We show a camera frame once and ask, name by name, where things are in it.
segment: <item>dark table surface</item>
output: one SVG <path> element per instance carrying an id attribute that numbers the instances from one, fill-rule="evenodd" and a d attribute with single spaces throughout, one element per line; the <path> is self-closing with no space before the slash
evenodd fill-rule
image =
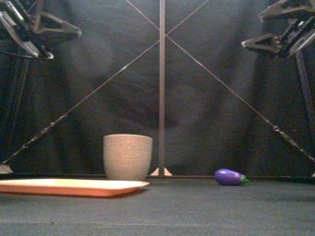
<path id="1" fill-rule="evenodd" d="M 148 179 L 116 197 L 0 194 L 0 235 L 315 235 L 315 186 Z"/>

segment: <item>ceramic cup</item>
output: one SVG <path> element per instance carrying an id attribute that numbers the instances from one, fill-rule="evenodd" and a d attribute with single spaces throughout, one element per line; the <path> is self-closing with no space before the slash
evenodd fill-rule
<path id="1" fill-rule="evenodd" d="M 152 138 L 115 134 L 103 138 L 103 165 L 108 180 L 144 181 L 151 164 Z"/>

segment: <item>toy eggplant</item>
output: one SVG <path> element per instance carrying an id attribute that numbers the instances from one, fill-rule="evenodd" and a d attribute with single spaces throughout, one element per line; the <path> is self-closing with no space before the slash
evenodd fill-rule
<path id="1" fill-rule="evenodd" d="M 248 182 L 243 174 L 228 169 L 218 170 L 215 172 L 214 178 L 222 185 L 230 185 L 230 186 L 238 186 Z"/>

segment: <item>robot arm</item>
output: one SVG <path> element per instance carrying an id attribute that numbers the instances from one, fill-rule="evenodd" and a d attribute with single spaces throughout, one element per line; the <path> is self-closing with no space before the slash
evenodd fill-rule
<path id="1" fill-rule="evenodd" d="M 267 33 L 243 41 L 246 49 L 270 57 L 288 58 L 311 44 L 315 40 L 315 1 L 310 1 L 311 6 L 303 6 L 300 2 L 280 0 L 260 12 L 262 21 L 286 18 L 290 26 L 282 35 Z"/>
<path id="2" fill-rule="evenodd" d="M 44 0 L 35 1 L 35 4 L 32 14 L 19 0 L 0 0 L 0 40 L 13 39 L 31 58 L 52 59 L 49 47 L 79 38 L 81 30 L 41 11 Z"/>

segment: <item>orange tray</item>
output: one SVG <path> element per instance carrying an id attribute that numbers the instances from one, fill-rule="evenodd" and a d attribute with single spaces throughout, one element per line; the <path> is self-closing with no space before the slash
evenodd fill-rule
<path id="1" fill-rule="evenodd" d="M 148 182 L 27 179 L 0 181 L 0 192 L 35 195 L 112 196 L 127 194 L 150 185 Z"/>

